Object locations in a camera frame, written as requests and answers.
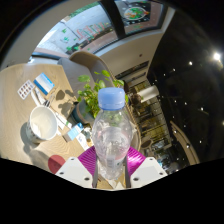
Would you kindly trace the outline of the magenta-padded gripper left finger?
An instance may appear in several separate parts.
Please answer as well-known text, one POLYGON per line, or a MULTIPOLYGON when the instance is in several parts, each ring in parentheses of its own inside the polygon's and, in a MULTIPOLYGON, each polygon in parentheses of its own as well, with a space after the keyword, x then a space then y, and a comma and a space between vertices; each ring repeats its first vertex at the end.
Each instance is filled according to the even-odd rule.
POLYGON ((95 148, 90 147, 78 157, 70 157, 56 172, 56 176, 84 188, 96 188, 98 165, 95 148))

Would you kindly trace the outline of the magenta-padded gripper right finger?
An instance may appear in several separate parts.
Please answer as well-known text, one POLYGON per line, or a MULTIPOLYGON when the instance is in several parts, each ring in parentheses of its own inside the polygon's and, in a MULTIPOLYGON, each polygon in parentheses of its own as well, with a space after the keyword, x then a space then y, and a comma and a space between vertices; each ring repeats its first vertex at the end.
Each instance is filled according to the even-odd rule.
POLYGON ((145 157, 130 147, 125 159, 126 188, 140 188, 167 175, 154 157, 145 157))

